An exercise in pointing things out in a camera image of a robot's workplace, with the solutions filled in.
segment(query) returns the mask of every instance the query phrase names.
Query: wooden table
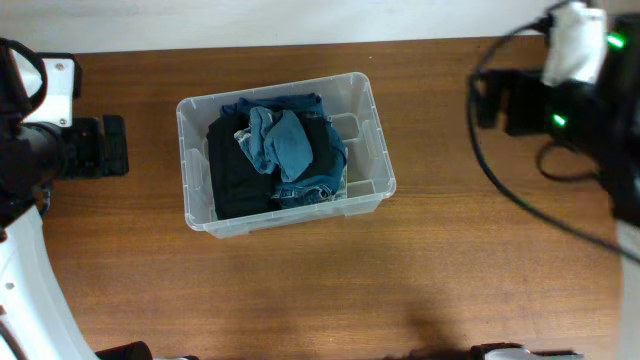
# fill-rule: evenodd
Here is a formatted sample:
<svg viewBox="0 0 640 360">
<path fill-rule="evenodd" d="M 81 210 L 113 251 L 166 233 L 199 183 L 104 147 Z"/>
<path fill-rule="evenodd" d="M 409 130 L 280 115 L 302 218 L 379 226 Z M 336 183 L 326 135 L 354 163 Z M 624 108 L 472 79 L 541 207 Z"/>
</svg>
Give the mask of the wooden table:
<svg viewBox="0 0 640 360">
<path fill-rule="evenodd" d="M 75 115 L 126 118 L 131 172 L 56 184 L 47 249 L 92 348 L 156 356 L 374 359 L 515 341 L 611 359 L 620 261 L 498 195 L 464 125 L 465 77 L 492 39 L 79 55 Z M 496 66 L 535 67 L 540 38 Z M 217 240 L 184 221 L 175 107 L 195 95 L 366 73 L 398 190 L 372 214 Z M 484 131 L 513 189 L 613 238 L 595 183 L 543 179 L 545 137 Z M 556 169 L 588 166 L 559 154 Z"/>
</svg>

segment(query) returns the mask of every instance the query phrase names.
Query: clear plastic bin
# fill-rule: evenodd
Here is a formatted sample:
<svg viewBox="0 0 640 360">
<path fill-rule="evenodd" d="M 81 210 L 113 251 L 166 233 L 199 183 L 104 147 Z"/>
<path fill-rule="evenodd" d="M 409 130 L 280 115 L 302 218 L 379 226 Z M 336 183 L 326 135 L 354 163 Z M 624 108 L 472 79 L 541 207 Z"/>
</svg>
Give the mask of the clear plastic bin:
<svg viewBox="0 0 640 360">
<path fill-rule="evenodd" d="M 342 135 L 348 149 L 347 198 L 218 220 L 214 210 L 206 135 L 209 125 L 220 116 L 220 107 L 233 104 L 241 97 L 265 99 L 308 93 L 322 97 L 325 113 L 331 116 L 333 126 Z M 225 238 L 331 216 L 363 214 L 375 210 L 382 199 L 390 197 L 396 190 L 396 178 L 373 101 L 371 83 L 362 73 L 187 98 L 178 104 L 176 111 L 185 219 L 193 230 Z"/>
</svg>

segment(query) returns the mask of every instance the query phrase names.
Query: clothing pile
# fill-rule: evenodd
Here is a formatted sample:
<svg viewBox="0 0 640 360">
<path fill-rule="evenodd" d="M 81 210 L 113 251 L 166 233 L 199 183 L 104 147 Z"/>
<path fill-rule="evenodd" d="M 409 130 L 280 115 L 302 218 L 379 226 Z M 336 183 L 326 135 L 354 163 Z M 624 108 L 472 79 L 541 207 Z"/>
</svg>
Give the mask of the clothing pile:
<svg viewBox="0 0 640 360">
<path fill-rule="evenodd" d="M 346 197 L 347 150 L 316 94 L 222 106 L 207 141 L 219 220 Z"/>
</svg>

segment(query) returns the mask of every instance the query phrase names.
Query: denim jeans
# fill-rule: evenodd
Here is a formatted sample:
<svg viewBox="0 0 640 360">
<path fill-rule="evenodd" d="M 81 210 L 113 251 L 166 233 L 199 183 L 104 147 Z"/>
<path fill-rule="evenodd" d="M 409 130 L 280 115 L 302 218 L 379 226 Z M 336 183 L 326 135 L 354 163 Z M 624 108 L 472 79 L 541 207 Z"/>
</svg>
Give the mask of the denim jeans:
<svg viewBox="0 0 640 360">
<path fill-rule="evenodd" d="M 249 128 L 234 134 L 256 171 L 280 168 L 282 181 L 295 181 L 313 161 L 311 145 L 298 117 L 290 110 L 274 113 L 264 107 L 249 111 Z"/>
<path fill-rule="evenodd" d="M 291 110 L 297 116 L 302 114 L 312 114 L 314 116 L 324 116 L 322 98 L 316 94 L 278 96 L 272 99 L 250 100 L 240 98 L 237 103 L 224 105 L 220 108 L 221 115 L 242 113 L 249 115 L 251 109 L 262 106 L 271 111 Z"/>
<path fill-rule="evenodd" d="M 342 173 L 347 165 L 347 155 L 340 133 L 326 118 L 301 119 L 304 121 L 322 121 L 328 132 L 330 151 L 333 155 L 333 166 L 325 174 L 301 177 L 292 183 L 276 183 L 275 193 L 271 199 L 280 203 L 283 209 L 312 205 L 327 201 L 340 188 Z"/>
</svg>

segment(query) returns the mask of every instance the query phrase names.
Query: light blue cloth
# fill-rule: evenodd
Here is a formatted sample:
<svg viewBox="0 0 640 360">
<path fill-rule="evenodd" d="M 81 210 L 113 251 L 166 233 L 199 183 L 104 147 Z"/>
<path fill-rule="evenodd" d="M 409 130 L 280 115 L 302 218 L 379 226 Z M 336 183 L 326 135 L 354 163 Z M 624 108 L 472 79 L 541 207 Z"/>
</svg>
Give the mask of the light blue cloth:
<svg viewBox="0 0 640 360">
<path fill-rule="evenodd" d="M 340 133 L 332 126 L 330 121 L 323 118 L 317 118 L 311 121 L 322 121 L 326 123 L 331 147 L 331 154 L 329 156 L 333 156 L 335 161 L 333 162 L 333 166 L 327 169 L 327 172 L 324 174 L 311 177 L 305 177 L 303 175 L 298 181 L 276 184 L 276 191 L 271 198 L 277 200 L 283 209 L 326 201 L 329 197 L 335 195 L 340 188 L 342 173 L 344 167 L 347 165 L 347 151 L 340 137 Z"/>
<path fill-rule="evenodd" d="M 249 128 L 234 134 L 256 171 L 271 174 L 280 167 L 282 181 L 295 181 L 313 161 L 311 145 L 291 110 L 274 113 L 264 107 L 249 112 Z"/>
</svg>

